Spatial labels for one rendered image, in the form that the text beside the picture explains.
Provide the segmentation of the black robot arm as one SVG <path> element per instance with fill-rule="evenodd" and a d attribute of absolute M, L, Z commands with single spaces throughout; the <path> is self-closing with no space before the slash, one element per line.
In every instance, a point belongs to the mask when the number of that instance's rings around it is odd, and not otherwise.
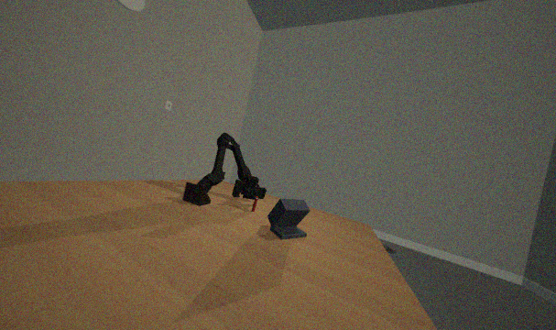
<path fill-rule="evenodd" d="M 232 145 L 229 144 L 232 143 Z M 256 189 L 259 188 L 259 179 L 251 175 L 250 170 L 246 167 L 239 144 L 237 144 L 233 137 L 227 133 L 222 133 L 217 139 L 217 155 L 213 167 L 213 171 L 207 174 L 202 180 L 200 180 L 197 185 L 203 186 L 206 192 L 210 191 L 214 185 L 222 182 L 224 179 L 225 172 L 223 172 L 223 160 L 226 149 L 230 149 L 234 153 L 234 158 L 238 168 L 238 178 L 234 185 L 242 185 L 246 183 L 245 186 L 254 186 Z M 254 188 L 254 189 L 255 189 Z"/>

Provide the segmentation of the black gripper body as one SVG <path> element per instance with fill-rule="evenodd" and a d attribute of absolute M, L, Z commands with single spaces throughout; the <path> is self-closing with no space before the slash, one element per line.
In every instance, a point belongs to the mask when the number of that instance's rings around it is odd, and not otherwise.
<path fill-rule="evenodd" d="M 255 190 L 254 188 L 255 188 L 255 187 L 254 187 L 254 186 L 247 186 L 247 185 L 245 186 L 245 184 L 246 184 L 246 183 L 243 183 L 242 185 L 236 185 L 236 186 L 234 187 L 234 190 L 233 190 L 233 197 L 238 197 L 238 198 L 239 198 L 239 197 L 240 197 L 240 196 L 239 196 L 240 193 L 241 193 L 242 195 L 244 195 L 245 188 L 250 188 L 250 189 L 251 189 L 251 193 L 254 193 L 254 190 Z M 258 189 L 259 189 L 258 199 L 264 199 L 267 190 L 266 190 L 265 188 L 261 188 L 261 187 L 259 187 Z"/>

